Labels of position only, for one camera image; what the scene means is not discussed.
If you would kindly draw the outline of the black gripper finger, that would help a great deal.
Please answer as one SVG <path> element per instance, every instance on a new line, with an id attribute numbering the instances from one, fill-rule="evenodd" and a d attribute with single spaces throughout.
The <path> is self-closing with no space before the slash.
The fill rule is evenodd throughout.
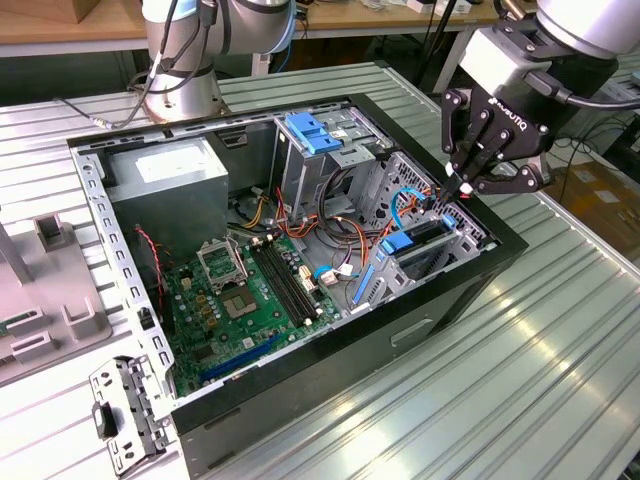
<path id="1" fill-rule="evenodd" d="M 514 174 L 496 174 L 493 169 L 513 159 L 512 146 L 518 143 L 513 130 L 500 130 L 482 141 L 475 140 L 459 164 L 462 185 L 479 194 L 530 193 L 539 187 L 539 168 L 525 163 Z"/>
<path id="2" fill-rule="evenodd" d="M 490 109 L 472 89 L 447 90 L 442 99 L 442 151 L 449 155 L 442 199 L 452 200 L 470 178 L 467 170 L 479 152 L 478 142 L 490 122 Z"/>

